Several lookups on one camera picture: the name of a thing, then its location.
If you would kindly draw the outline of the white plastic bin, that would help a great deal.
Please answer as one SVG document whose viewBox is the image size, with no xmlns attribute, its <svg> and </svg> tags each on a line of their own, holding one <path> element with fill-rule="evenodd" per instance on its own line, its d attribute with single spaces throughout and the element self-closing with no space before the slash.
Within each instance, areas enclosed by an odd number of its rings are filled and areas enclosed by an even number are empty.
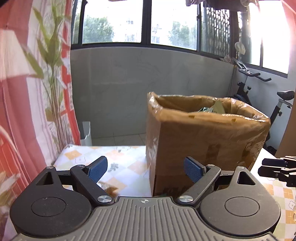
<svg viewBox="0 0 296 241">
<path fill-rule="evenodd" d="M 91 122 L 90 121 L 81 121 L 78 123 L 80 131 L 80 143 L 82 146 L 92 146 L 92 137 L 91 137 Z"/>
</svg>

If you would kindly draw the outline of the checkered floral tablecloth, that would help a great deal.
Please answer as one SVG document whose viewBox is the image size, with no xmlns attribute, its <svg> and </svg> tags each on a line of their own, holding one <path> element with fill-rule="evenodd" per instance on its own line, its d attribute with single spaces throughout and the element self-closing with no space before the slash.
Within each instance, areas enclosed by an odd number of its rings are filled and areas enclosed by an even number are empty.
<svg viewBox="0 0 296 241">
<path fill-rule="evenodd" d="M 86 147 L 68 145 L 54 166 L 57 170 L 69 170 L 72 166 L 89 165 L 100 156 L 106 156 L 108 169 L 100 183 L 116 188 L 115 196 L 151 196 L 149 166 L 145 158 L 145 146 Z M 280 221 L 274 231 L 279 240 L 292 240 L 295 237 L 295 188 L 290 188 L 277 179 L 260 177 L 257 173 L 264 158 L 272 154 L 262 149 L 252 167 L 251 173 L 274 197 L 281 208 Z"/>
</svg>

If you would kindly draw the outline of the cardboard box with plastic liner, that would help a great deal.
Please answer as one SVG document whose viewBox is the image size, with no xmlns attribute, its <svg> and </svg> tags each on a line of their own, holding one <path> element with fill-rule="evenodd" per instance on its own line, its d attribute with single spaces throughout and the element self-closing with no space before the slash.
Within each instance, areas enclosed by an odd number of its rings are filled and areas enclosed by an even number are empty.
<svg viewBox="0 0 296 241">
<path fill-rule="evenodd" d="M 222 102 L 225 114 L 199 112 Z M 251 169 L 270 129 L 270 119 L 233 99 L 147 94 L 146 159 L 152 195 L 177 197 L 192 186 L 184 159 L 233 171 Z"/>
</svg>

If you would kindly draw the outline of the green chips bag in box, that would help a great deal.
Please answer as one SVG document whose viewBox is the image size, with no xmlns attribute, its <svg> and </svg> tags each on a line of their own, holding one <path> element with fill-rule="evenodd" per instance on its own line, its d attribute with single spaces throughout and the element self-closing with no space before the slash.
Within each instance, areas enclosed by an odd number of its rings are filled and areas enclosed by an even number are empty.
<svg viewBox="0 0 296 241">
<path fill-rule="evenodd" d="M 199 112 L 217 113 L 217 114 L 225 114 L 226 113 L 222 102 L 220 102 L 218 100 L 214 103 L 213 106 L 211 106 L 209 108 L 208 107 L 203 107 L 203 108 L 201 108 L 199 110 Z"/>
</svg>

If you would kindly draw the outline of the red patterned curtain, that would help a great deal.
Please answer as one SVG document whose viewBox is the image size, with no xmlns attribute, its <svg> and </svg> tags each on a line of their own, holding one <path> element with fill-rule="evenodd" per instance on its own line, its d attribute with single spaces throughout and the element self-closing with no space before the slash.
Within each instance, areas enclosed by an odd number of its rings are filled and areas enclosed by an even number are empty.
<svg viewBox="0 0 296 241">
<path fill-rule="evenodd" d="M 1 2 L 1 240 L 13 201 L 80 144 L 70 67 L 72 1 Z"/>
</svg>

